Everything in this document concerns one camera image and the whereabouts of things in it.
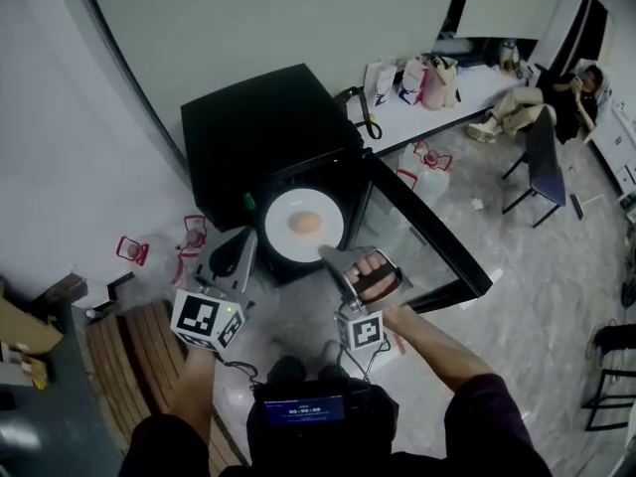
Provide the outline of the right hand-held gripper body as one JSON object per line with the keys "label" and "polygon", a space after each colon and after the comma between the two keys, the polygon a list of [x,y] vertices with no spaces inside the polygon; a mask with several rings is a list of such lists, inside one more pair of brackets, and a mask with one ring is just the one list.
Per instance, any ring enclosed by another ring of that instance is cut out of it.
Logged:
{"label": "right hand-held gripper body", "polygon": [[412,283],[401,269],[376,247],[351,248],[360,259],[379,251],[394,268],[397,280],[388,288],[370,287],[360,281],[351,284],[346,272],[333,271],[333,280],[341,294],[341,304],[335,312],[341,343],[350,351],[379,344],[384,337],[383,310],[407,302]]}

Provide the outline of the orange round food item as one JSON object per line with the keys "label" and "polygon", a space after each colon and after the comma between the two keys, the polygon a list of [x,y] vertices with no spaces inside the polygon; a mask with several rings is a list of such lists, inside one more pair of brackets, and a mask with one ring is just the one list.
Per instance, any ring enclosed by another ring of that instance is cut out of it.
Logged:
{"label": "orange round food item", "polygon": [[313,212],[296,212],[288,218],[289,228],[299,235],[317,233],[323,224],[319,214]]}

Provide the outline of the white round plate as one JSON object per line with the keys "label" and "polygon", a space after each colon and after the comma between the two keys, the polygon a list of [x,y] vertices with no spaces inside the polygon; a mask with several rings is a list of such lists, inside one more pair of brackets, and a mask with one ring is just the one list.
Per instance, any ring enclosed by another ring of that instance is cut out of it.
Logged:
{"label": "white round plate", "polygon": [[[319,214],[323,224],[314,234],[299,235],[288,226],[296,212]],[[273,249],[291,261],[311,263],[320,259],[321,245],[337,247],[345,231],[344,217],[336,202],[314,189],[293,189],[278,196],[265,214],[264,231]]]}

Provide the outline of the black mini fridge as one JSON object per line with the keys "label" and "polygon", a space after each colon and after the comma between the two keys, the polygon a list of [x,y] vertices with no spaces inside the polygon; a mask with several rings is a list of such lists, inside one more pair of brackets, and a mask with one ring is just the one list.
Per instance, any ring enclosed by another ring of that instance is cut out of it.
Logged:
{"label": "black mini fridge", "polygon": [[[314,189],[344,217],[337,246],[359,244],[372,196],[404,217],[414,249],[440,258],[449,277],[416,297],[419,312],[483,296],[491,280],[452,231],[370,148],[305,65],[284,68],[204,95],[181,108],[188,169],[197,207],[220,231],[256,230],[257,262],[277,286],[317,271],[278,254],[264,231],[265,214],[281,194]],[[247,211],[243,195],[256,207]]]}

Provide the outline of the person's left forearm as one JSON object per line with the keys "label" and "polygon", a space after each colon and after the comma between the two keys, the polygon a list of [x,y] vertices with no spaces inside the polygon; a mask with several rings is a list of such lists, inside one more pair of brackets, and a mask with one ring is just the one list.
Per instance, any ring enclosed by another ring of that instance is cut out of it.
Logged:
{"label": "person's left forearm", "polygon": [[212,352],[190,347],[169,403],[169,413],[187,422],[206,443],[213,419],[216,362]]}

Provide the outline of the person's right forearm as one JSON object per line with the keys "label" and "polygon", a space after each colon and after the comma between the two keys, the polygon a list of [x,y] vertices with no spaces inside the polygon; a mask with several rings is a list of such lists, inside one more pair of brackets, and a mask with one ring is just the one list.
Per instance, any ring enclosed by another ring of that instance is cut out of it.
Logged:
{"label": "person's right forearm", "polygon": [[453,392],[453,402],[469,397],[499,395],[505,383],[476,354],[420,317],[408,305],[384,310],[386,326],[404,338]]}

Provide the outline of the person's right shoe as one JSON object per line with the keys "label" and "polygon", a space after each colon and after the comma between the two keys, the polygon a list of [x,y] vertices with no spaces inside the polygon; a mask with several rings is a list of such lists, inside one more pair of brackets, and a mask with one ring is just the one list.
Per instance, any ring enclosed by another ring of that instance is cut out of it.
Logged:
{"label": "person's right shoe", "polygon": [[342,357],[340,343],[329,340],[325,343],[321,353],[321,363],[323,367],[319,371],[319,380],[345,380],[349,374],[342,368],[340,360]]}

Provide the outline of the person's shoe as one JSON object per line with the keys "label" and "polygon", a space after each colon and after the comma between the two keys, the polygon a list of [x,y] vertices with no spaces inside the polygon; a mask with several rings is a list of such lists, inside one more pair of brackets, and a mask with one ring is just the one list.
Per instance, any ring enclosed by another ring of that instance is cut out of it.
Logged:
{"label": "person's shoe", "polygon": [[349,374],[342,368],[340,360],[342,357],[340,343],[329,340],[325,343],[321,353],[321,363],[323,367],[319,371],[319,380],[345,380]]}
{"label": "person's shoe", "polygon": [[298,358],[293,356],[283,356],[268,372],[267,383],[302,383],[306,380],[306,377],[306,368]]}

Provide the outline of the wooden slatted bench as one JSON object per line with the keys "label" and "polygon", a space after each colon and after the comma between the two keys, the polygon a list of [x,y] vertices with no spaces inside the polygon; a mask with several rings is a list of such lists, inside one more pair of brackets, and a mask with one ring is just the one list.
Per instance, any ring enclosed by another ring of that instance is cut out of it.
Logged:
{"label": "wooden slatted bench", "polygon": [[124,456],[149,444],[147,462],[174,458],[191,442],[203,451],[202,468],[221,477],[247,463],[213,403],[208,443],[169,403],[190,347],[170,329],[172,306],[154,301],[126,314],[107,314],[84,329],[86,369],[96,388],[106,425]]}

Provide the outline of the person's left shoe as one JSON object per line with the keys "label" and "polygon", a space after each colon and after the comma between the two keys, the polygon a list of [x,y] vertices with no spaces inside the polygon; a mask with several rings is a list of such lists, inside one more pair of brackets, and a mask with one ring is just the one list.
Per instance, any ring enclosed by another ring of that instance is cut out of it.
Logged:
{"label": "person's left shoe", "polygon": [[306,368],[298,358],[293,356],[283,356],[268,372],[267,383],[302,383],[306,380],[306,377]]}

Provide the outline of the dark brown wooden block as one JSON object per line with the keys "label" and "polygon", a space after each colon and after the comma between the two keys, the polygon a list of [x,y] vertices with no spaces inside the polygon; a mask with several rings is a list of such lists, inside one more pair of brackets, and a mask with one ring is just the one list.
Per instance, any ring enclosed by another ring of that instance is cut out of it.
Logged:
{"label": "dark brown wooden block", "polygon": [[33,300],[38,305],[73,304],[88,294],[87,281],[75,272],[70,272],[47,288]]}

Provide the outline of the white paper bag pink side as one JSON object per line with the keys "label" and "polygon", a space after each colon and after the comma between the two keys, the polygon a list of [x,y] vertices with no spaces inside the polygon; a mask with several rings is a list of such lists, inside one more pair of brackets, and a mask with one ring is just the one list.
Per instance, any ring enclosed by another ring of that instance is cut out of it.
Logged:
{"label": "white paper bag pink side", "polygon": [[409,105],[421,101],[428,76],[425,57],[416,56],[409,59],[403,69],[397,96]]}

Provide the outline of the black equipment bag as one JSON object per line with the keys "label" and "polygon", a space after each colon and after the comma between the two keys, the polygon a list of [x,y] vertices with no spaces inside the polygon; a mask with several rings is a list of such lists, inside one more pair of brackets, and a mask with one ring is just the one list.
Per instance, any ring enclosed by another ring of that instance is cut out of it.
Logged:
{"label": "black equipment bag", "polygon": [[593,337],[593,346],[601,356],[613,351],[636,350],[636,323],[602,327]]}

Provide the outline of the small beige bag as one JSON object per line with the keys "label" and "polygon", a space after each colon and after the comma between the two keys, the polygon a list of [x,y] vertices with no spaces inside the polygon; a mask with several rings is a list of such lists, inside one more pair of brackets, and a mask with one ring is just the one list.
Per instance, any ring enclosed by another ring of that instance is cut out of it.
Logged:
{"label": "small beige bag", "polygon": [[499,52],[500,70],[509,75],[515,75],[518,79],[523,76],[519,50],[514,39],[503,41]]}

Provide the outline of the white cabinet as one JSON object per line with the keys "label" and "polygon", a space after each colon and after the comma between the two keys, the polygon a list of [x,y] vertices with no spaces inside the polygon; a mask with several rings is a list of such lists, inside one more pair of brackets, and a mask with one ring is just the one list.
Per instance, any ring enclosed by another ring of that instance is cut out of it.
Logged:
{"label": "white cabinet", "polygon": [[636,191],[636,120],[619,107],[608,109],[592,137],[623,196]]}

